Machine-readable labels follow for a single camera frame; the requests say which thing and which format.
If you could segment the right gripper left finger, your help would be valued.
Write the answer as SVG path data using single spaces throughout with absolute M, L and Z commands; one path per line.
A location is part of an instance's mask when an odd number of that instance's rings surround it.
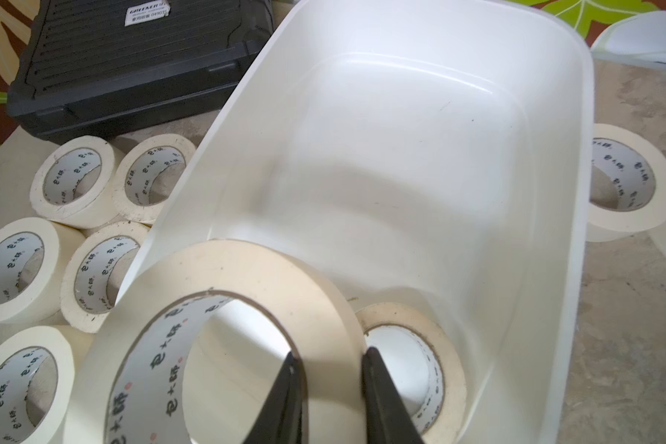
M 303 364 L 288 353 L 244 444 L 303 442 Z

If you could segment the white plastic storage tray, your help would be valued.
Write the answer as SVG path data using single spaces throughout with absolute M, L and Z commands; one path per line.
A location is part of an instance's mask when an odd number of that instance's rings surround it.
M 222 108 L 127 275 L 207 239 L 286 253 L 352 306 L 434 318 L 464 443 L 552 443 L 575 330 L 588 46 L 505 1 L 302 1 Z

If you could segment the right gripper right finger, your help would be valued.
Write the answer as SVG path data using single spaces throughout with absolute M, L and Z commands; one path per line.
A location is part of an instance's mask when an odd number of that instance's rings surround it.
M 369 444 L 423 444 L 379 350 L 369 347 L 362 359 Z

